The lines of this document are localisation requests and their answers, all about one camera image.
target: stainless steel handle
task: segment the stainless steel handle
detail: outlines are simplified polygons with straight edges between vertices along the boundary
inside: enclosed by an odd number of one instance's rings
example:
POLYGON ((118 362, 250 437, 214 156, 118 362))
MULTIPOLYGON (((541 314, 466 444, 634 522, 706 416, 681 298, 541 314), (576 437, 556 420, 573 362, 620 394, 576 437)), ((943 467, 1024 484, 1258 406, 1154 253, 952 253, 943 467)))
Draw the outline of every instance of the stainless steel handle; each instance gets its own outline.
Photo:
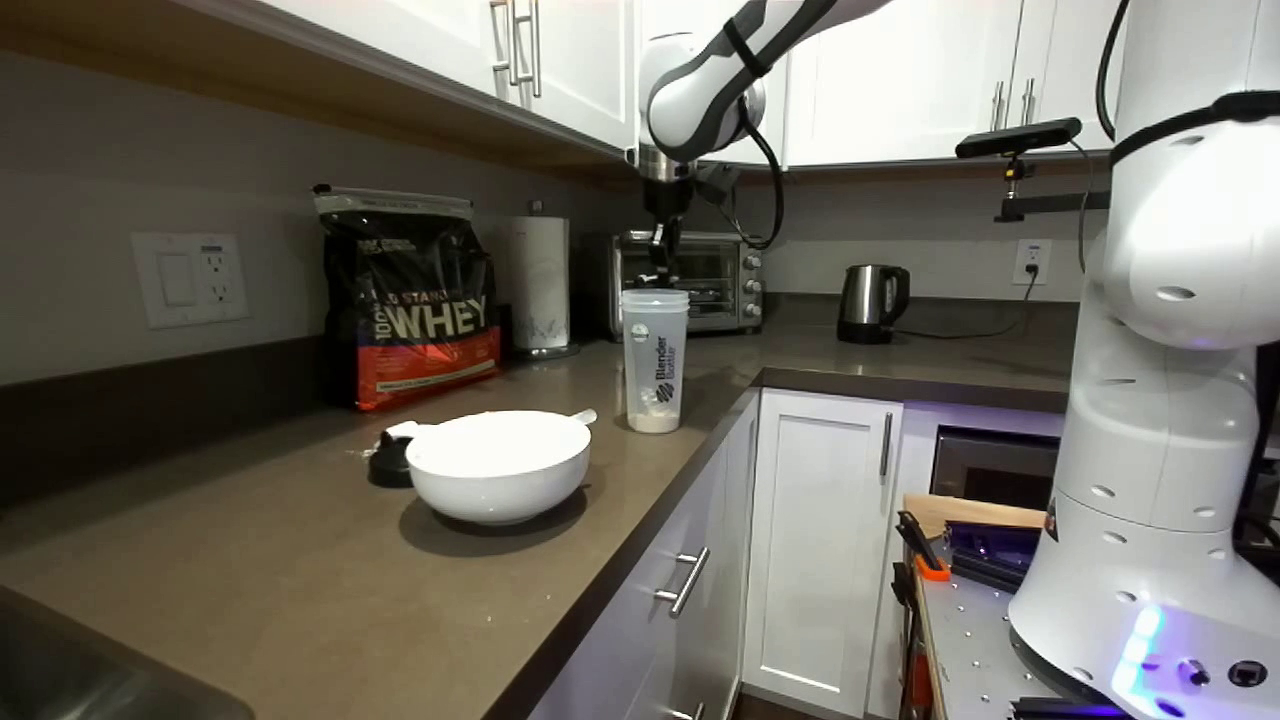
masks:
POLYGON ((674 555, 674 565, 690 565, 684 586, 674 592, 653 592, 656 600, 670 604, 668 618, 684 611, 686 592, 694 590, 694 580, 706 567, 710 547, 694 551, 694 555, 674 555))
POLYGON ((513 74, 513 25, 503 22, 503 14, 513 14, 507 0, 489 0, 489 25, 491 25, 491 78, 507 78, 513 74))
POLYGON ((694 704, 690 712, 664 709, 664 720, 704 720, 704 716, 706 716, 706 704, 694 704))
POLYGON ((887 479, 887 452, 891 452, 891 411, 879 423, 879 484, 887 479))
POLYGON ((1024 83, 1024 126, 1033 126, 1034 121, 1034 78, 1029 78, 1029 83, 1024 83))
POLYGON ((998 126, 1002 126, 1002 81, 993 94, 993 129, 998 129, 998 126))
POLYGON ((545 10, 541 0, 529 0, 529 14, 513 14, 513 57, 514 57, 514 81, 529 83, 529 94, 545 98, 545 33, 541 33, 545 10))

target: electric kettle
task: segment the electric kettle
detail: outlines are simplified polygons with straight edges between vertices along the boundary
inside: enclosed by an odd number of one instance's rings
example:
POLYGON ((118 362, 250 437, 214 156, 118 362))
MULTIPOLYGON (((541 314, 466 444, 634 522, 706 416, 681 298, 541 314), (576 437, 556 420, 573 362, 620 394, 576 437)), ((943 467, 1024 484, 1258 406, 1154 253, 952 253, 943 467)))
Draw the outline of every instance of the electric kettle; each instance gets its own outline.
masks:
POLYGON ((887 343, 891 323, 910 303, 910 271, 896 263, 850 263, 845 271, 834 338, 848 343, 887 343))

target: lower cabinet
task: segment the lower cabinet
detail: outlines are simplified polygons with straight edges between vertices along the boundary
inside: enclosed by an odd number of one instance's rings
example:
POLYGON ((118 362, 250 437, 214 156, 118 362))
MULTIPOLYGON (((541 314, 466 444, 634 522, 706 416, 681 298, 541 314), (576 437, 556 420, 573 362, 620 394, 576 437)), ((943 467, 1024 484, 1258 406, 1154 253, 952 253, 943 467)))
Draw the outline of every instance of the lower cabinet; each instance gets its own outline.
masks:
POLYGON ((903 406, 764 394, 742 683, 862 716, 903 406))
POLYGON ((536 720, 720 720, 733 709, 742 627, 755 408, 717 444, 536 720))

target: electrical outlet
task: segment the electrical outlet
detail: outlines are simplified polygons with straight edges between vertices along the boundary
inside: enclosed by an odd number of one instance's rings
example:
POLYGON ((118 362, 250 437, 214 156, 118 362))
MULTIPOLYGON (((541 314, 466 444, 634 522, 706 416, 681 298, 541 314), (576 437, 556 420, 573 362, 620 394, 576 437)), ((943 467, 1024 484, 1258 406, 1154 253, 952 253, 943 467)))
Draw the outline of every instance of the electrical outlet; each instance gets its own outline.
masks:
POLYGON ((1046 283, 1046 239, 1020 239, 1011 253, 1011 283, 1046 283))
POLYGON ((227 232, 134 232, 131 259, 156 327, 249 315, 239 250, 227 232))

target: white robot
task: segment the white robot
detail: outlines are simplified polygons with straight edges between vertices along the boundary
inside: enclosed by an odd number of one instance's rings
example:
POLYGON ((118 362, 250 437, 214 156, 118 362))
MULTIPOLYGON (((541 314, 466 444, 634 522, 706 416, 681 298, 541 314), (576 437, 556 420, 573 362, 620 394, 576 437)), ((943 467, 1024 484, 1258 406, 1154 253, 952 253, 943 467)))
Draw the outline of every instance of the white robot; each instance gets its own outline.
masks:
MULTIPOLYGON (((656 53, 648 180, 734 139, 758 70, 870 10, 751 0, 738 42, 656 53)), ((1254 349, 1280 340, 1280 0, 1132 0, 1116 126, 1052 516, 1009 623, 1132 716, 1274 720, 1280 590, 1233 551, 1233 522, 1254 349)))

